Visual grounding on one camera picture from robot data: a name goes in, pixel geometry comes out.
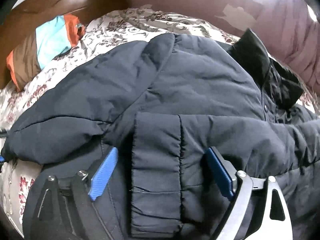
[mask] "jacket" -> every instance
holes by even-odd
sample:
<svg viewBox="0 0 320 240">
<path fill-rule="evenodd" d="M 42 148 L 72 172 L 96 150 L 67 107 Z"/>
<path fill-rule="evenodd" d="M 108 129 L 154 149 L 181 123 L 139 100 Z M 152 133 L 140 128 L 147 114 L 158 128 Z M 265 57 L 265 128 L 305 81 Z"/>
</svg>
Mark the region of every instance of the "jacket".
<svg viewBox="0 0 320 240">
<path fill-rule="evenodd" d="M 44 164 L 25 239 L 46 177 L 87 169 L 107 145 L 119 161 L 94 205 L 114 239 L 208 238 L 228 207 L 203 160 L 210 146 L 252 177 L 276 176 L 303 239 L 320 202 L 320 121 L 294 104 L 301 94 L 251 30 L 233 46 L 166 33 L 95 57 L 23 113 L 1 151 Z"/>
</svg>

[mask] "pillow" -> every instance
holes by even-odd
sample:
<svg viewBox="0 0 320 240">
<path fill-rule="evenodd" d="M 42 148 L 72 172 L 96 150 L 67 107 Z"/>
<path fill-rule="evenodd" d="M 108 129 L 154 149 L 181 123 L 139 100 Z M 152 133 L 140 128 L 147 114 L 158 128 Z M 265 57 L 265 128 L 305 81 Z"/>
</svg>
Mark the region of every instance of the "pillow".
<svg viewBox="0 0 320 240">
<path fill-rule="evenodd" d="M 37 27 L 7 57 L 17 91 L 22 91 L 54 57 L 75 47 L 83 34 L 84 26 L 71 14 L 57 16 Z"/>
</svg>

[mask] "bright light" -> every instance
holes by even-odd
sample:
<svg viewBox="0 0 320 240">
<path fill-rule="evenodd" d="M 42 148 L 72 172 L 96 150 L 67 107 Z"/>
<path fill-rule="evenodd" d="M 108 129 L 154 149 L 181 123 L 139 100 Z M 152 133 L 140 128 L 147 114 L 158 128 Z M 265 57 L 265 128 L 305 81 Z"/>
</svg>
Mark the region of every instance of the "bright light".
<svg viewBox="0 0 320 240">
<path fill-rule="evenodd" d="M 308 11 L 309 11 L 309 15 L 310 15 L 311 19 L 313 19 L 316 22 L 317 17 L 309 5 L 308 5 Z"/>
</svg>

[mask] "wooden headboard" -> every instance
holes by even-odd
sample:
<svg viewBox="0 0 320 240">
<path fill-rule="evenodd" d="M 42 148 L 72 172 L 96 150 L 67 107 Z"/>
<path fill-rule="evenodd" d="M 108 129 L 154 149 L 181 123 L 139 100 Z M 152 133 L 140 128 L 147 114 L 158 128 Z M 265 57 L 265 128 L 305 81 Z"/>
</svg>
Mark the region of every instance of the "wooden headboard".
<svg viewBox="0 0 320 240">
<path fill-rule="evenodd" d="M 39 25 L 67 13 L 87 24 L 110 11 L 127 7 L 125 0 L 25 0 L 0 26 L 0 89 L 11 79 L 6 67 L 7 55 Z"/>
</svg>

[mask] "bed sheet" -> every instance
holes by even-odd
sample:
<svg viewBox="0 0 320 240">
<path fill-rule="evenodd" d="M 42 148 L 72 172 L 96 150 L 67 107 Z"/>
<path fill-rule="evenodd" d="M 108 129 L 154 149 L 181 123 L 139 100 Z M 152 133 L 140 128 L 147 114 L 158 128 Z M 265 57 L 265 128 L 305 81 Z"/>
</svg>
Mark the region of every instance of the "bed sheet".
<svg viewBox="0 0 320 240">
<path fill-rule="evenodd" d="M 86 27 L 85 35 L 78 45 L 68 54 L 52 60 L 25 86 L 23 92 L 17 93 L 13 82 L 0 91 L 0 127 L 10 129 L 24 111 L 76 67 L 126 42 L 148 42 L 166 32 L 192 34 L 228 44 L 239 40 L 204 20 L 176 13 L 163 13 L 149 8 L 110 12 L 93 20 Z M 314 112 L 307 92 L 298 103 Z M 0 139 L 0 149 L 3 144 L 4 139 Z M 36 163 L 18 160 L 5 163 L 0 174 L 0 205 L 22 236 L 26 199 L 41 168 Z"/>
</svg>

